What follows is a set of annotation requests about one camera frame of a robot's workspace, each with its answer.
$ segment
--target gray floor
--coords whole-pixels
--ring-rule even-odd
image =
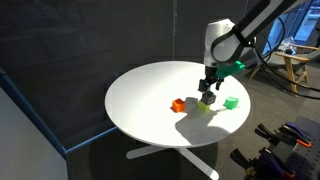
[[[308,65],[309,86],[320,88],[319,70],[320,63]],[[235,148],[252,159],[259,156],[258,151],[262,147],[268,147],[268,142],[254,133],[258,124],[264,123],[267,128],[273,130],[284,122],[294,121],[298,116],[320,122],[320,101],[302,97],[293,98],[276,88],[262,72],[250,81],[249,75],[250,72],[244,71],[236,76],[247,89],[251,99],[251,112],[247,121],[228,138],[212,145],[191,149],[213,167],[223,180],[244,177],[244,170],[229,158],[230,152]],[[319,93],[301,88],[298,91],[320,96]],[[208,179],[184,157],[170,149],[133,160],[126,159],[127,151],[144,145],[115,130],[67,155],[69,179]]]

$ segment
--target machine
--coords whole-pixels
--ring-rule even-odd
[[[210,105],[215,94],[210,91],[216,83],[219,90],[224,78],[245,68],[238,59],[254,47],[255,36],[268,24],[307,0],[260,0],[238,23],[229,19],[210,23],[205,35],[205,79],[199,82],[201,101]]]

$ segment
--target chair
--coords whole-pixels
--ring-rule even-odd
[[[271,54],[271,57],[268,61],[269,66],[272,68],[281,68],[287,71],[287,77],[289,80],[300,83],[303,79],[305,82],[309,82],[308,72],[306,63],[317,60],[320,58],[320,49],[316,47],[310,46],[299,46],[299,45],[291,45],[297,47],[296,55],[289,55],[285,53],[275,52]],[[305,50],[312,51],[308,54],[305,54]],[[260,70],[260,67],[257,67],[249,77],[249,79],[253,79],[257,72]],[[291,83],[291,90],[297,93],[297,85]]]

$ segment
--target table base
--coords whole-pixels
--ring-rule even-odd
[[[133,159],[141,157],[144,155],[152,154],[158,151],[162,151],[168,148],[158,147],[158,146],[146,146],[139,149],[131,150],[127,153],[128,159]],[[181,155],[188,159],[192,164],[198,167],[204,174],[206,174],[211,179],[219,179],[219,174],[212,169],[208,164],[203,162],[200,158],[194,155],[187,148],[175,148]]]

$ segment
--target table top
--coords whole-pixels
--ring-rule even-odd
[[[120,76],[108,89],[106,111],[111,121],[130,137],[151,145],[179,148],[218,142],[236,131],[250,112],[250,98],[232,76],[225,78],[216,102],[208,112],[197,108],[199,80],[205,77],[199,63],[166,61],[135,68]],[[239,98],[237,108],[223,106],[228,97]],[[182,99],[184,112],[171,109]]]

